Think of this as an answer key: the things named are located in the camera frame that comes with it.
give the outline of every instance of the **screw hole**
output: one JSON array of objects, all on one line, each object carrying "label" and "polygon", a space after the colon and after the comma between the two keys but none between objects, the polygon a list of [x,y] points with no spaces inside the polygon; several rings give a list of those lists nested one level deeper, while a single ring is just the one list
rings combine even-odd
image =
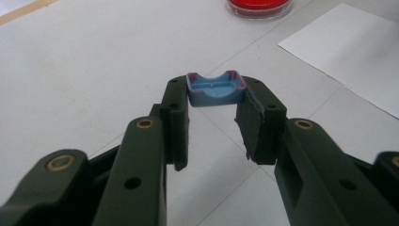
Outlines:
[{"label": "screw hole", "polygon": [[171,104],[170,107],[171,107],[171,108],[178,108],[179,105],[178,105],[178,104]]},{"label": "screw hole", "polygon": [[357,187],[355,184],[353,184],[351,181],[342,179],[340,180],[340,184],[341,186],[343,186],[344,188],[348,189],[348,190],[356,190]]},{"label": "screw hole", "polygon": [[142,120],[139,121],[136,126],[140,129],[147,129],[152,127],[153,122],[151,120]]},{"label": "screw hole", "polygon": [[313,124],[311,124],[308,121],[296,121],[295,124],[297,127],[304,129],[304,130],[310,130],[313,128]]},{"label": "screw hole", "polygon": [[140,178],[134,177],[130,178],[125,182],[125,187],[126,189],[133,190],[138,188],[141,185],[141,180]]}]

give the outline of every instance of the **hole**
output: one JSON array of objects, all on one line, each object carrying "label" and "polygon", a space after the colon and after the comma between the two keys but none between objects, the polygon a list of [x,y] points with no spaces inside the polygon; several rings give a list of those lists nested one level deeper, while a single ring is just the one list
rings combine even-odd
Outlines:
[{"label": "hole", "polygon": [[152,120],[142,120],[142,121],[138,121],[136,126],[140,129],[147,129],[152,127],[153,125],[153,121]]},{"label": "hole", "polygon": [[140,125],[141,126],[149,126],[149,125],[151,125],[151,122],[150,121],[141,121]]},{"label": "hole", "polygon": [[65,165],[67,165],[70,161],[71,161],[70,158],[67,158],[67,157],[56,159],[56,160],[53,162],[53,167],[62,167],[62,166],[65,166]]},{"label": "hole", "polygon": [[178,104],[171,104],[170,107],[171,107],[171,108],[178,108],[179,105],[178,105]]},{"label": "hole", "polygon": [[340,184],[341,186],[343,186],[344,188],[348,189],[348,190],[356,190],[356,185],[353,184],[351,181],[342,179],[340,180]]},{"label": "hole", "polygon": [[295,124],[297,127],[304,129],[304,130],[310,130],[313,128],[313,124],[311,124],[308,121],[296,121]]},{"label": "hole", "polygon": [[125,182],[125,187],[129,190],[136,189],[136,188],[140,187],[140,185],[141,185],[141,180],[140,180],[140,178],[137,178],[137,177],[130,178],[129,180],[127,180]]}]

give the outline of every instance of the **black plastic part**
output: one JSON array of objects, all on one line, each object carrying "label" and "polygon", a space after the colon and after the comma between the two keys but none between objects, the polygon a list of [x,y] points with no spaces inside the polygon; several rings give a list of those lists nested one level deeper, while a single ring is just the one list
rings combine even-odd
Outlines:
[{"label": "black plastic part", "polygon": [[168,164],[177,171],[187,166],[188,160],[188,100],[187,81],[180,76],[168,81],[161,105],[154,105],[152,116],[159,116],[164,123],[165,149]]},{"label": "black plastic part", "polygon": [[287,108],[264,83],[243,78],[247,90],[243,102],[237,105],[235,121],[247,148],[247,158],[259,165],[274,165]]},{"label": "black plastic part", "polygon": [[346,156],[348,156],[350,160],[352,160],[352,162],[358,167],[358,169],[363,173],[365,177],[371,180],[371,170],[373,165],[357,159],[356,157],[349,154],[347,154]]},{"label": "black plastic part", "polygon": [[[48,169],[52,159],[65,154],[73,156],[72,164],[65,169]],[[81,199],[90,181],[85,153],[77,150],[50,153],[25,175],[7,203],[0,208],[1,225],[89,224],[87,217],[90,217],[92,209]]]},{"label": "black plastic part", "polygon": [[120,145],[90,159],[89,164],[94,175],[98,176],[112,169],[119,148]]},{"label": "black plastic part", "polygon": [[375,187],[399,213],[399,153],[380,153],[370,174]]},{"label": "black plastic part", "polygon": [[163,137],[158,118],[129,123],[93,225],[166,225]]},{"label": "black plastic part", "polygon": [[292,119],[275,174],[293,226],[399,225],[399,215],[313,121]]}]

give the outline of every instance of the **blue plastic object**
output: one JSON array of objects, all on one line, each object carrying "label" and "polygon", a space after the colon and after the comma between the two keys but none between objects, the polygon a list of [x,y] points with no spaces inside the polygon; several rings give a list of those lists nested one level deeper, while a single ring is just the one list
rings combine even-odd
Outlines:
[{"label": "blue plastic object", "polygon": [[240,103],[247,88],[236,71],[226,71],[216,78],[188,73],[188,97],[192,106],[232,105]]}]

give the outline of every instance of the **red petri dish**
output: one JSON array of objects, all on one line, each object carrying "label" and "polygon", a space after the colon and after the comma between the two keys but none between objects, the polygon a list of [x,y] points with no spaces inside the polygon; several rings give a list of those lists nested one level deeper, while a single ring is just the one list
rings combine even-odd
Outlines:
[{"label": "red petri dish", "polygon": [[227,7],[234,14],[252,18],[273,18],[287,12],[292,0],[227,0]]}]

